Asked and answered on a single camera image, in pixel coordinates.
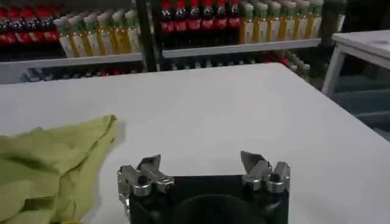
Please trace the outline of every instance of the yellow-green towel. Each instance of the yellow-green towel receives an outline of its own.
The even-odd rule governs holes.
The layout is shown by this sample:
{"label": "yellow-green towel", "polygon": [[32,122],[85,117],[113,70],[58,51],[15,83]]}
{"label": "yellow-green towel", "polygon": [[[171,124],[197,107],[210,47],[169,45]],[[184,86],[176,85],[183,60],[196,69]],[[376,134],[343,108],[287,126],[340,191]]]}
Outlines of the yellow-green towel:
{"label": "yellow-green towel", "polygon": [[115,116],[0,136],[0,223],[79,221],[93,204]]}

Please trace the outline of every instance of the metal shelf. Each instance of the metal shelf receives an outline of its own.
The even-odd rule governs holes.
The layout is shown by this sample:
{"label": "metal shelf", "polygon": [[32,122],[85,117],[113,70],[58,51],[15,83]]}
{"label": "metal shelf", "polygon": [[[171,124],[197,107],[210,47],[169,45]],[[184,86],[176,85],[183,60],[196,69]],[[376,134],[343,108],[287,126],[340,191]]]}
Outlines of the metal shelf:
{"label": "metal shelf", "polygon": [[142,54],[118,54],[105,56],[92,56],[81,58],[54,58],[42,60],[26,60],[26,61],[7,61],[0,62],[0,68],[17,66],[19,69],[27,68],[47,68],[47,67],[61,67],[73,65],[92,65],[127,61],[141,61]]}
{"label": "metal shelf", "polygon": [[177,50],[164,50],[164,58],[177,58],[177,57],[191,57],[200,55],[214,55],[214,54],[231,54],[231,53],[243,53],[243,52],[255,52],[255,51],[273,51],[282,49],[295,49],[316,47],[321,42],[320,38],[309,40],[295,40],[295,41],[278,41],[268,43],[256,43],[256,44],[240,44],[240,45],[228,45],[217,47],[199,47]]}

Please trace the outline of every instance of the beverage bottle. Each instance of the beverage bottle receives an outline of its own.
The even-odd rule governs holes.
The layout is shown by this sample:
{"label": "beverage bottle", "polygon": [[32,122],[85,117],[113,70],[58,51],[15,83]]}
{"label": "beverage bottle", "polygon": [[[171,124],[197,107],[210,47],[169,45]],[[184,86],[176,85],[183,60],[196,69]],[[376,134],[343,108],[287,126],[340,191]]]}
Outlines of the beverage bottle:
{"label": "beverage bottle", "polygon": [[91,45],[87,38],[87,33],[83,29],[81,16],[75,16],[69,19],[72,26],[73,41],[80,57],[92,56]]}
{"label": "beverage bottle", "polygon": [[225,0],[217,0],[217,7],[214,19],[216,45],[227,44],[227,17]]}
{"label": "beverage bottle", "polygon": [[203,18],[202,18],[202,45],[214,45],[214,10],[211,0],[204,0]]}
{"label": "beverage bottle", "polygon": [[80,55],[76,49],[76,45],[74,44],[72,37],[66,31],[65,19],[55,19],[54,24],[57,26],[60,44],[66,56],[68,58],[79,57]]}
{"label": "beverage bottle", "polygon": [[280,4],[273,2],[271,4],[271,17],[268,21],[267,38],[268,41],[277,41],[280,28]]}
{"label": "beverage bottle", "polygon": [[187,46],[187,24],[186,24],[186,10],[184,8],[184,2],[179,0],[176,2],[176,12],[175,12],[175,36],[177,40],[178,47]]}
{"label": "beverage bottle", "polygon": [[104,55],[104,48],[102,44],[102,39],[99,33],[96,31],[95,20],[93,15],[87,16],[84,18],[85,26],[87,27],[87,38],[91,44],[91,50],[93,56]]}
{"label": "beverage bottle", "polygon": [[301,40],[305,37],[306,28],[307,28],[307,24],[308,24],[307,13],[308,13],[309,2],[304,2],[304,1],[299,2],[298,6],[300,9],[300,12],[299,12],[298,23],[296,20],[295,27],[294,27],[294,39],[295,40],[298,40],[298,39]]}
{"label": "beverage bottle", "polygon": [[141,51],[140,36],[138,35],[137,26],[135,24],[135,11],[132,9],[125,14],[127,20],[127,36],[130,40],[132,53]]}
{"label": "beverage bottle", "polygon": [[192,47],[198,47],[200,41],[200,10],[197,0],[191,0],[190,13],[188,14],[187,26],[188,36],[190,37],[190,44]]}
{"label": "beverage bottle", "polygon": [[127,29],[123,25],[123,13],[116,12],[112,16],[115,25],[115,38],[118,44],[118,50],[120,54],[129,54],[131,52],[129,36],[127,35]]}
{"label": "beverage bottle", "polygon": [[231,7],[228,10],[227,20],[227,42],[228,44],[239,44],[239,29],[241,21],[239,20],[238,1],[231,0]]}
{"label": "beverage bottle", "polygon": [[313,12],[309,17],[309,21],[306,28],[305,39],[309,38],[317,38],[318,30],[321,26],[322,21],[322,5],[324,5],[323,0],[317,0],[312,2],[313,4]]}
{"label": "beverage bottle", "polygon": [[294,11],[296,7],[295,2],[287,2],[287,15],[286,17],[280,22],[280,30],[279,30],[279,40],[292,40],[293,34],[294,34],[294,26],[295,26],[295,19],[294,19]]}
{"label": "beverage bottle", "polygon": [[100,35],[102,38],[105,55],[113,55],[115,53],[114,48],[116,41],[113,32],[111,32],[110,22],[107,17],[108,14],[103,13],[97,17],[97,20],[99,21]]}
{"label": "beverage bottle", "polygon": [[169,2],[163,1],[161,4],[161,45],[163,49],[174,47],[174,23],[172,12],[169,9]]}

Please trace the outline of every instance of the white table leg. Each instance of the white table leg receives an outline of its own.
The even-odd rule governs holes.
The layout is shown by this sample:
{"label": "white table leg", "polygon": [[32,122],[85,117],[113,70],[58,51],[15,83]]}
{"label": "white table leg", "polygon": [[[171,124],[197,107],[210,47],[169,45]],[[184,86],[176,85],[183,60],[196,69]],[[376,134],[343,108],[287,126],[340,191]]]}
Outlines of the white table leg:
{"label": "white table leg", "polygon": [[321,90],[321,92],[328,97],[330,97],[335,90],[335,86],[338,81],[340,70],[342,64],[344,63],[345,57],[346,54],[336,46],[335,50],[333,51],[333,55],[331,56],[327,75],[325,76],[324,85],[322,86]]}

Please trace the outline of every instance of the white tabletop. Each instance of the white tabletop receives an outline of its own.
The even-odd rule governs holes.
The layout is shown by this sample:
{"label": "white tabletop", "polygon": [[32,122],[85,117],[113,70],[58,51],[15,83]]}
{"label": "white tabletop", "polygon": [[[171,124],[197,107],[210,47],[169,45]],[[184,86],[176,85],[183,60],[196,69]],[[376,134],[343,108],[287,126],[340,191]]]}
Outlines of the white tabletop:
{"label": "white tabletop", "polygon": [[280,64],[0,86],[0,134],[115,114],[85,223],[126,223],[116,171],[162,154],[168,175],[244,173],[240,150],[291,166],[289,223],[388,223],[390,144]]}
{"label": "white tabletop", "polygon": [[339,43],[390,59],[390,30],[335,33],[332,38]]}

